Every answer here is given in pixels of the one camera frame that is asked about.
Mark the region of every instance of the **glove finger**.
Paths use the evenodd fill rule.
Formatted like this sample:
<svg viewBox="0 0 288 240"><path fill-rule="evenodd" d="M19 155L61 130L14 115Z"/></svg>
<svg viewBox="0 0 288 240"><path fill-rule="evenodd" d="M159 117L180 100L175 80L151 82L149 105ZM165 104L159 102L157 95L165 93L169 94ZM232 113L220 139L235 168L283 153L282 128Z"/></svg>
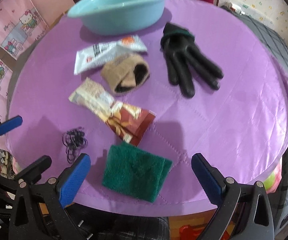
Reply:
<svg viewBox="0 0 288 240"><path fill-rule="evenodd" d="M167 65L167 75L168 81L171 85L176 86L179 84L179 76L173 66L173 63L168 57L165 57L166 65Z"/></svg>
<svg viewBox="0 0 288 240"><path fill-rule="evenodd" d="M191 54L185 53L185 58L188 63L195 69L199 76L212 88L213 90L219 90L220 85L217 79L206 70Z"/></svg>
<svg viewBox="0 0 288 240"><path fill-rule="evenodd" d="M204 65L213 76L219 79L224 77L223 71L213 62L211 62L207 57L205 57L196 46L190 46L189 50L189 52L196 59L198 59L198 61Z"/></svg>
<svg viewBox="0 0 288 240"><path fill-rule="evenodd" d="M170 45L170 39L168 39L164 45L164 58L167 66L168 81L170 82L171 85L176 86L179 84L179 76L177 75L177 72L173 66L172 61L170 60L169 56L166 53L166 51L168 51L169 49L169 45Z"/></svg>
<svg viewBox="0 0 288 240"><path fill-rule="evenodd" d="M195 88L187 64L175 55L171 55L170 59L178 74L182 95L192 98L195 95Z"/></svg>

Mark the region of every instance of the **metal screw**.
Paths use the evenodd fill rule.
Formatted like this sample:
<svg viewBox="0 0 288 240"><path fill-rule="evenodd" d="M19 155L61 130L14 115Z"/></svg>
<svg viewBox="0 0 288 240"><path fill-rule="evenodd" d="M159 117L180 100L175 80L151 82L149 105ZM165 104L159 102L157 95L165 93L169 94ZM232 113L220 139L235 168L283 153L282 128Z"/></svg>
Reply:
<svg viewBox="0 0 288 240"><path fill-rule="evenodd" d="M25 181L21 182L21 184L20 184L20 188L24 188L24 187L26 187L26 182Z"/></svg>
<svg viewBox="0 0 288 240"><path fill-rule="evenodd" d="M263 182L261 182L261 181L257 181L256 185L259 186L259 187L263 187L264 186Z"/></svg>
<svg viewBox="0 0 288 240"><path fill-rule="evenodd" d="M226 178L227 183L229 184L233 184L235 182L235 180L232 177L227 177Z"/></svg>
<svg viewBox="0 0 288 240"><path fill-rule="evenodd" d="M54 184L56 181L57 181L56 178L49 178L48 183L52 185L52 184Z"/></svg>
<svg viewBox="0 0 288 240"><path fill-rule="evenodd" d="M81 220L81 221L78 223L78 225L77 225L77 226L78 226L78 227L82 226L83 222L84 222L84 221L83 221L83 220Z"/></svg>

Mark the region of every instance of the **green scouring pad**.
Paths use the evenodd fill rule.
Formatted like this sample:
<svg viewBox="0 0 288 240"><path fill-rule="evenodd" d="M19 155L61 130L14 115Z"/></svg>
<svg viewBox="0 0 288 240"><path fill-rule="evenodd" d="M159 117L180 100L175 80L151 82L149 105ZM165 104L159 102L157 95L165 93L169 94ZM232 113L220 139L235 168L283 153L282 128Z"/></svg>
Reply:
<svg viewBox="0 0 288 240"><path fill-rule="evenodd" d="M108 152L102 185L119 193L154 202L172 161L123 142Z"/></svg>

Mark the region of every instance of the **purple tablecloth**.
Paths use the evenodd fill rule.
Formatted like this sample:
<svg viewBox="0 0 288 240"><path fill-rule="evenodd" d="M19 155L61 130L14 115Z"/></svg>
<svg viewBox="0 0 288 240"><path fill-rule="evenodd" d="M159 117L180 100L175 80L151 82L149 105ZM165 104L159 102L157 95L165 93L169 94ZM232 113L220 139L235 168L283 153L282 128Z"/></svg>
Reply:
<svg viewBox="0 0 288 240"><path fill-rule="evenodd" d="M201 51L224 71L221 88L212 92L194 75L196 94L182 97L169 85L160 51L165 23L188 28ZM8 134L9 150L22 167L42 155L53 163L43 175L57 177L68 167L62 134L85 128L92 167L75 202L93 208L141 216L172 216L214 208L194 176L190 159L201 152L224 176L240 183L266 179L288 146L288 76L260 41L238 19L198 0L168 0L162 18L137 32L148 47L144 56L151 76L121 101L156 113L139 147L169 158L172 169L152 204L115 193L101 185L107 152L117 136L69 95L89 76L108 85L100 70L74 76L76 51L120 37L90 33L78 19L64 17L37 45L15 88L9 116L23 125Z"/></svg>

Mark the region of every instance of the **black rubber glove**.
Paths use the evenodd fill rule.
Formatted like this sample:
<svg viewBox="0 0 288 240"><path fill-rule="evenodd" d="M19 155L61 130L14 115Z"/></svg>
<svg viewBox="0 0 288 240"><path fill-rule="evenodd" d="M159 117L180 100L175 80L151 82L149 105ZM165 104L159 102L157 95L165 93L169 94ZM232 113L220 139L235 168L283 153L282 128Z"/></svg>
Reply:
<svg viewBox="0 0 288 240"><path fill-rule="evenodd" d="M194 43L195 37L186 29L167 23L161 39L161 47L167 65L168 79L172 85L180 85L182 95L192 98L195 88L188 65L213 89L218 90L222 70L207 59Z"/></svg>

